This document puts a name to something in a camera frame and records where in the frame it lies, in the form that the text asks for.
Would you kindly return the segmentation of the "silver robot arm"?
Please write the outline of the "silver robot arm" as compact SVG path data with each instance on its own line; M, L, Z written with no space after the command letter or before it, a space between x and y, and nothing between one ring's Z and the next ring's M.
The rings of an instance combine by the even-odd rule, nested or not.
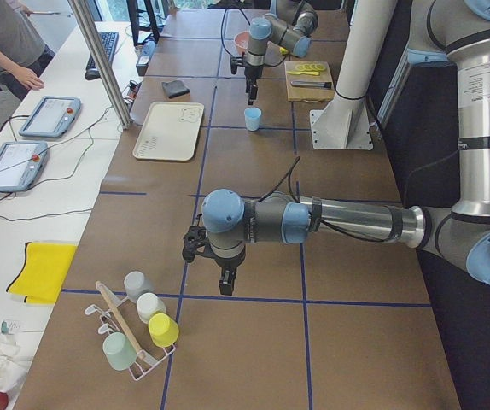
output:
M359 117L397 1L358 1L336 95L324 110L312 111L314 149L347 149ZM366 18L381 12L382 23L366 38ZM317 13L306 1L271 1L270 13L254 18L244 56L231 57L230 70L245 68L249 102L256 98L268 42L304 57ZM373 243L405 243L423 249L490 285L490 1L413 1L408 62L414 66L457 67L460 198L451 208L396 208L318 197L299 198L276 191L244 200L220 189L201 205L203 225L184 235L183 258L212 258L221 267L219 290L231 296L236 269L244 261L246 243L304 243L310 232L332 230Z
M242 58L249 106L257 97L257 80L261 78L265 65L268 43L302 58L306 56L310 37L317 28L317 12L308 1L271 1L270 12L251 21L248 47Z

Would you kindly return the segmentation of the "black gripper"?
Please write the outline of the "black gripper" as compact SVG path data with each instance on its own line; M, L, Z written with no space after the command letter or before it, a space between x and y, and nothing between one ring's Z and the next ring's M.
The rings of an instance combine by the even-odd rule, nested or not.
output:
M212 258L222 267L219 278L221 295L232 295L236 281L236 269L244 262L246 247L243 241L233 243L216 243L210 240Z
M248 94L248 105L253 105L257 99L258 85L256 81L261 78L262 72L262 65L255 66L248 62L245 64L244 73L247 80L246 92Z

